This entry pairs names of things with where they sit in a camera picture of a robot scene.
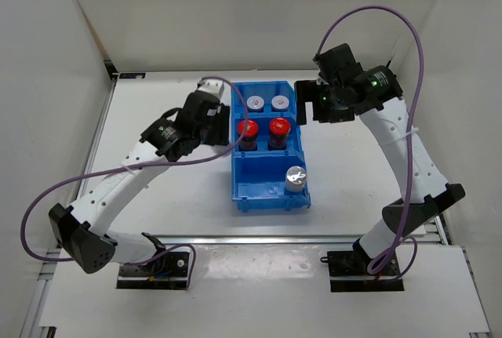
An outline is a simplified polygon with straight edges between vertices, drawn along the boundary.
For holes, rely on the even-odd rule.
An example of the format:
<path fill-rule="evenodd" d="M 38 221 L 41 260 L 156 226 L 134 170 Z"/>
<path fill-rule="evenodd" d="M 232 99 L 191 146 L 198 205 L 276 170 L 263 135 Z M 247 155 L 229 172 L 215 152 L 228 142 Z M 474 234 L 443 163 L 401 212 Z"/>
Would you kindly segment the red-lid sauce jar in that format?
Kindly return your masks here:
<path fill-rule="evenodd" d="M 241 120 L 238 124 L 238 135 L 243 135 L 243 138 L 238 149 L 240 151 L 256 151 L 258 132 L 259 126 L 254 120 L 249 119 L 247 122 Z"/>
<path fill-rule="evenodd" d="M 270 136 L 268 148 L 272 151 L 285 150 L 291 124 L 286 118 L 273 118 L 269 125 Z"/>

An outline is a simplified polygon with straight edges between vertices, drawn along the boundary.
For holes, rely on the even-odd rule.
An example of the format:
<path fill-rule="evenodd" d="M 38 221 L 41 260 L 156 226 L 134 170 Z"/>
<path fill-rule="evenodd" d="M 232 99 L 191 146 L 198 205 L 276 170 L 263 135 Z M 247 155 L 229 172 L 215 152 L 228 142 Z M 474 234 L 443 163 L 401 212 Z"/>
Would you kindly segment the grey-lid dark jar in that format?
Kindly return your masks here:
<path fill-rule="evenodd" d="M 271 99 L 271 109 L 276 112 L 287 112 L 290 108 L 290 101 L 287 96 L 277 95 Z"/>
<path fill-rule="evenodd" d="M 258 95 L 252 95 L 246 101 L 246 107 L 250 112 L 263 112 L 264 106 L 264 98 Z"/>

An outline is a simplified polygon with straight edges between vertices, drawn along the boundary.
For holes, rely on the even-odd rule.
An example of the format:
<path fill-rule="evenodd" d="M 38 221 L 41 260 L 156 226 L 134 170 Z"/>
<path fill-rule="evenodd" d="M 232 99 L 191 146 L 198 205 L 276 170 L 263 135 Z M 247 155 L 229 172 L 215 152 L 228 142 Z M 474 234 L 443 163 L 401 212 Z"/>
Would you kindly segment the silver-lid spice bottle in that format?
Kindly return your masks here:
<path fill-rule="evenodd" d="M 307 185 L 307 171 L 305 168 L 295 165 L 286 171 L 285 176 L 285 193 L 299 194 L 302 193 Z"/>

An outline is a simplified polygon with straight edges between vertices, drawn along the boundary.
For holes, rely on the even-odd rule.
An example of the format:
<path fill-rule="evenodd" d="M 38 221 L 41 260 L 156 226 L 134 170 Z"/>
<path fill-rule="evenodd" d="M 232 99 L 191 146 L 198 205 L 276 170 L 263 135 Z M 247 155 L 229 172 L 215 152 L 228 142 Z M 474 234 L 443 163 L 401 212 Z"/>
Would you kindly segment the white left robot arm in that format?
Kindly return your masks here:
<path fill-rule="evenodd" d="M 56 204 L 49 222 L 56 240 L 87 274 L 112 263 L 137 263 L 147 275 L 162 271 L 162 244 L 149 234 L 111 231 L 117 215 L 171 163 L 188 156 L 201 144 L 229 143 L 229 106 L 222 94 L 202 87 L 190 93 L 182 108 L 171 110 L 148 126 L 122 161 L 124 171 L 104 177 L 69 206 Z"/>

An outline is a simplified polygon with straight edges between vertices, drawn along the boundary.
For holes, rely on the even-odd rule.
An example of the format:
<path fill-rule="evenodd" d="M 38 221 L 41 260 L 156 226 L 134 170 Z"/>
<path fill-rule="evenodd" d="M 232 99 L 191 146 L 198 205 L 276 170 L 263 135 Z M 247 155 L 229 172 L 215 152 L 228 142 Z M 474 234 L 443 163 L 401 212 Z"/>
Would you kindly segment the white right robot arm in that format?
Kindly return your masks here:
<path fill-rule="evenodd" d="M 376 274 L 406 236 L 463 199 L 464 187 L 451 184 L 432 161 L 413 125 L 402 88 L 388 67 L 368 71 L 347 67 L 334 72 L 329 81 L 297 81 L 294 89 L 301 125 L 307 122 L 307 103 L 317 122 L 360 118 L 394 173 L 400 199 L 385 206 L 381 219 L 353 245 L 353 268 L 359 274 Z"/>

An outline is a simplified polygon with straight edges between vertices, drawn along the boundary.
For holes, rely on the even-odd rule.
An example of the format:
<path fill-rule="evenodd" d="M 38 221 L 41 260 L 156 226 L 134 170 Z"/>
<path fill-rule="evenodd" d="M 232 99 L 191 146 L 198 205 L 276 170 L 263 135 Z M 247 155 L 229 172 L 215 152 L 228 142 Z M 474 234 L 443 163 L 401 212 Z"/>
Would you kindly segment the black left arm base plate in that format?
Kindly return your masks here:
<path fill-rule="evenodd" d="M 175 245 L 153 264 L 121 265 L 116 289 L 188 290 L 196 260 L 192 245 Z"/>

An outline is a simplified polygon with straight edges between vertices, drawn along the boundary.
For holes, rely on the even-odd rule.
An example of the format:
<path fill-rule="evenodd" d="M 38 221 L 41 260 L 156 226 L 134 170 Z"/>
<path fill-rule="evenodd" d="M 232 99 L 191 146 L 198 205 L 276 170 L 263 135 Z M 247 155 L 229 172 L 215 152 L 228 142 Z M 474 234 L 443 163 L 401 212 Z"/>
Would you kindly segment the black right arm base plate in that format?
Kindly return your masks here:
<path fill-rule="evenodd" d="M 353 251 L 329 251 L 320 258 L 328 267 L 331 293 L 403 292 L 402 279 L 397 279 L 400 267 L 394 254 L 378 274 L 368 274 L 364 263 Z"/>

